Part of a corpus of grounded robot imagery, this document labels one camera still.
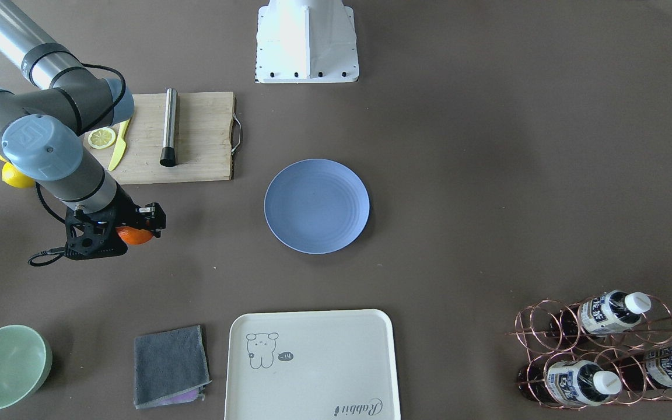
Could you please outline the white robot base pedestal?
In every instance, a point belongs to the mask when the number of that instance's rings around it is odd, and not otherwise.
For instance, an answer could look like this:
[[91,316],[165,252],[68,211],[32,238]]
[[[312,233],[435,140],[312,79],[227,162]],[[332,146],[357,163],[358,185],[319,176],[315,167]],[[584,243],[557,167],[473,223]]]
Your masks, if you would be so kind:
[[269,1],[258,9],[254,80],[350,83],[360,77],[354,10],[341,1]]

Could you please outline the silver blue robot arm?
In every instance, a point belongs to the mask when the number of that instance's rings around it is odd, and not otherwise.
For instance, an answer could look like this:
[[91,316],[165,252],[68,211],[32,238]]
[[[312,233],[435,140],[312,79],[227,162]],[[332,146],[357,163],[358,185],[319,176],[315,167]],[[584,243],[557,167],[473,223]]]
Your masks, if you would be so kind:
[[166,214],[157,202],[139,206],[83,145],[82,135],[125,122],[134,99],[119,72],[99,79],[92,70],[15,3],[0,1],[0,52],[37,90],[0,87],[0,155],[30,177],[38,194],[50,192],[66,207],[66,240],[29,264],[120,256],[128,245],[120,227],[160,237]]

